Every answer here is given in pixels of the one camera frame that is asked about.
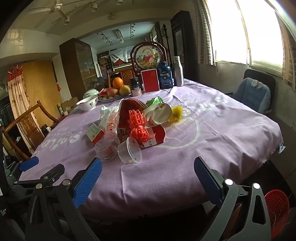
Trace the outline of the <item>yellow foam fruit net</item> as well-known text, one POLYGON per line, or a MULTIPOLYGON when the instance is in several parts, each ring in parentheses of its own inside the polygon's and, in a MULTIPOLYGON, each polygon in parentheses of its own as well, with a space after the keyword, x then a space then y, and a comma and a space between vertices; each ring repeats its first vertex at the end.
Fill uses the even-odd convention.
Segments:
POLYGON ((174 123, 180 121, 183 115, 183 108, 181 106, 173 106, 171 107, 172 114, 169 118, 170 123, 174 123))

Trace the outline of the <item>red foam fruit net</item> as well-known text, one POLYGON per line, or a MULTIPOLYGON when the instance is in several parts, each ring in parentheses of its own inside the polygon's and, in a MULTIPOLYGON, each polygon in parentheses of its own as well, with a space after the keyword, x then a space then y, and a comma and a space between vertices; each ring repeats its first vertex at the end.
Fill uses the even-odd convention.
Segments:
POLYGON ((130 127, 130 136, 141 143, 146 143, 151 139, 148 130, 145 128, 146 119, 144 115, 137 110, 129 110, 128 124, 130 127))

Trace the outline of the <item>green snack wrapper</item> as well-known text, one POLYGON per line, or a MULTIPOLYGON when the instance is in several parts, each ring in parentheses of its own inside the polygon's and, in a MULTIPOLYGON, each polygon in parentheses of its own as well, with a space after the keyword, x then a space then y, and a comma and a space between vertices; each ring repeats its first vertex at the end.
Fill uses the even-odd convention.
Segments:
POLYGON ((153 104, 163 104, 163 103, 164 103, 163 99, 160 96, 156 96, 156 97, 152 98, 151 100, 148 100, 146 102, 146 105, 147 105, 147 107, 150 107, 153 104))

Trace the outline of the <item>white plastic bag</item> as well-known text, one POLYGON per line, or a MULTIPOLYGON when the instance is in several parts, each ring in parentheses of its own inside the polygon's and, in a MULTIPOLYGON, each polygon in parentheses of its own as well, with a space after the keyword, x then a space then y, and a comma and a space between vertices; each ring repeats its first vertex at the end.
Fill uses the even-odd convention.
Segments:
POLYGON ((105 138, 115 138, 119 120, 119 106, 102 106, 98 127, 104 131, 105 138))

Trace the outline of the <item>small clear plastic cup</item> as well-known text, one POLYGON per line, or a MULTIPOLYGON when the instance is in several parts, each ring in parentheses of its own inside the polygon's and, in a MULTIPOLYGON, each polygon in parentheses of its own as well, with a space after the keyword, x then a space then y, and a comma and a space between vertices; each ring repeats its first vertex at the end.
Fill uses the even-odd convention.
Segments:
POLYGON ((112 160, 117 154, 117 148, 111 140, 100 140, 95 144, 96 157, 102 162, 108 162, 112 160))

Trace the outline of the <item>small red white box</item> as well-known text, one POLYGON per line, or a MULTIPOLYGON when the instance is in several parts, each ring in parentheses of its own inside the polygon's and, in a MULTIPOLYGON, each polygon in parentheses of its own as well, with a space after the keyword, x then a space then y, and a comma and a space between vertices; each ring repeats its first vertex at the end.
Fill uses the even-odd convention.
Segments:
POLYGON ((99 142, 100 139, 104 136, 104 134, 105 134, 104 130, 102 130, 95 123, 92 123, 91 126, 86 131, 87 137, 93 144, 96 144, 97 142, 99 142))

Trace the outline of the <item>red plastic mesh basket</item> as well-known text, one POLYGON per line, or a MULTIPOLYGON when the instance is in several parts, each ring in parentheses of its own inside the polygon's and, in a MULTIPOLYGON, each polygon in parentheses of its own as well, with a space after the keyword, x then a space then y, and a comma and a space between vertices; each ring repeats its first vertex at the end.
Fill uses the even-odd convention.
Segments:
POLYGON ((271 238, 275 238, 284 228, 290 212, 290 203, 286 194, 278 189, 271 190, 265 195, 268 209, 271 238))

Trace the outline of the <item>purple tablecloth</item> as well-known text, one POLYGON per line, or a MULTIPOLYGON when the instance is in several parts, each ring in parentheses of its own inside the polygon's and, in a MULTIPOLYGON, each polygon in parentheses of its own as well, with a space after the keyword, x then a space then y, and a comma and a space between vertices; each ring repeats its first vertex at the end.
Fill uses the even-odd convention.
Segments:
POLYGON ((255 172, 283 145, 279 125, 224 93, 186 80, 184 86, 139 97, 159 96, 184 115, 166 124, 162 144, 142 151, 142 162, 105 162, 102 173, 81 206, 93 219, 145 215, 207 198, 194 172, 194 160, 235 183, 255 172))

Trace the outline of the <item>blue fruit plate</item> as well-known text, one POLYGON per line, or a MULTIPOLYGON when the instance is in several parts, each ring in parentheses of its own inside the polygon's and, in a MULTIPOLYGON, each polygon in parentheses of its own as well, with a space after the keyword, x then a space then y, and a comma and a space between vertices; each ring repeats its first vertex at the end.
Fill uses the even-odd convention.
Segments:
POLYGON ((128 98, 128 97, 131 97, 132 96, 132 93, 128 93, 128 94, 125 94, 125 95, 117 95, 115 97, 108 97, 107 95, 98 95, 97 98, 98 98, 98 102, 112 102, 112 101, 116 101, 116 100, 121 100, 123 98, 128 98))

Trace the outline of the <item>blue cushioned office chair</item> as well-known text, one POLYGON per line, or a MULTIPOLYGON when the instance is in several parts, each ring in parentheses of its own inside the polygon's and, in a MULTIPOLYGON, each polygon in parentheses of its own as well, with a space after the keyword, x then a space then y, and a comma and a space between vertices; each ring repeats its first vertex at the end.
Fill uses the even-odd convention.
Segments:
POLYGON ((226 95, 258 113, 268 115, 271 112, 275 88, 276 81, 272 75, 247 69, 238 89, 235 92, 228 92, 226 95))

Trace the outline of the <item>yellow pear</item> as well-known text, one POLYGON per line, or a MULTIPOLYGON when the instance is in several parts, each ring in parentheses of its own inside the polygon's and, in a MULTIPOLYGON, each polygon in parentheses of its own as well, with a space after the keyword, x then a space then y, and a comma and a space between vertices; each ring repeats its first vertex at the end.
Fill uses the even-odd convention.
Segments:
POLYGON ((119 94, 120 95, 126 95, 126 94, 130 94, 131 90, 130 90, 130 86, 129 85, 123 85, 120 89, 119 89, 119 94))

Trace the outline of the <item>silver metal bottle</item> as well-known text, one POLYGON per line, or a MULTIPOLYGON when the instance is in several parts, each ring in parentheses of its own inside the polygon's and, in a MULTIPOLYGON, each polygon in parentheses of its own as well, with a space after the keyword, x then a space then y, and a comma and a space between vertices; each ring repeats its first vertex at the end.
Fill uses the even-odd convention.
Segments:
POLYGON ((183 76, 183 67, 181 65, 180 57, 173 57, 173 71, 174 71, 174 85, 183 86, 184 85, 184 76, 183 76))

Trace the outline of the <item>orange fruit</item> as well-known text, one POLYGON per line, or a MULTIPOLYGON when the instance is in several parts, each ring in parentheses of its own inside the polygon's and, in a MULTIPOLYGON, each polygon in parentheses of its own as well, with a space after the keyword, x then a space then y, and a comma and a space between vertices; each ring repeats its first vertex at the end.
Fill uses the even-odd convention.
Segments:
POLYGON ((114 88, 120 89, 121 87, 123 87, 124 82, 120 77, 116 77, 112 80, 112 85, 114 88))

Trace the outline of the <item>dark supplement bottle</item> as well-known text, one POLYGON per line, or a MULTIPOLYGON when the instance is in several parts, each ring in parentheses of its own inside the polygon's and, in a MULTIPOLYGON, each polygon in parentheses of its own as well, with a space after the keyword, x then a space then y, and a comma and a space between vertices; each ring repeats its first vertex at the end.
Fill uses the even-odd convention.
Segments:
POLYGON ((133 96, 141 96, 142 95, 142 89, 140 82, 138 81, 138 78, 130 78, 130 90, 132 92, 133 96))

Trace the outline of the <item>ceiling fan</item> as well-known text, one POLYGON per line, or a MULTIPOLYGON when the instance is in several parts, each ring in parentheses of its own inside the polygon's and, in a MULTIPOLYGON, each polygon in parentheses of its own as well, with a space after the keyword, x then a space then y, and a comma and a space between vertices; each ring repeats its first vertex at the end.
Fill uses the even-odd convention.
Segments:
POLYGON ((45 13, 46 15, 43 16, 43 18, 41 18, 41 20, 39 20, 36 25, 34 26, 34 28, 39 28, 44 22, 45 20, 47 20, 49 18, 49 16, 53 15, 53 13, 58 13, 58 15, 60 16, 60 19, 63 21, 64 25, 67 25, 70 23, 70 15, 66 14, 62 8, 64 6, 67 5, 71 5, 71 4, 80 4, 79 6, 76 6, 72 11, 75 11, 76 9, 79 9, 83 6, 86 5, 90 5, 91 6, 91 10, 96 11, 97 7, 98 7, 98 3, 97 1, 69 1, 67 3, 63 3, 63 1, 54 1, 54 4, 52 6, 43 6, 43 7, 37 7, 37 8, 32 8, 27 10, 27 13, 29 15, 32 14, 38 14, 38 13, 45 13))

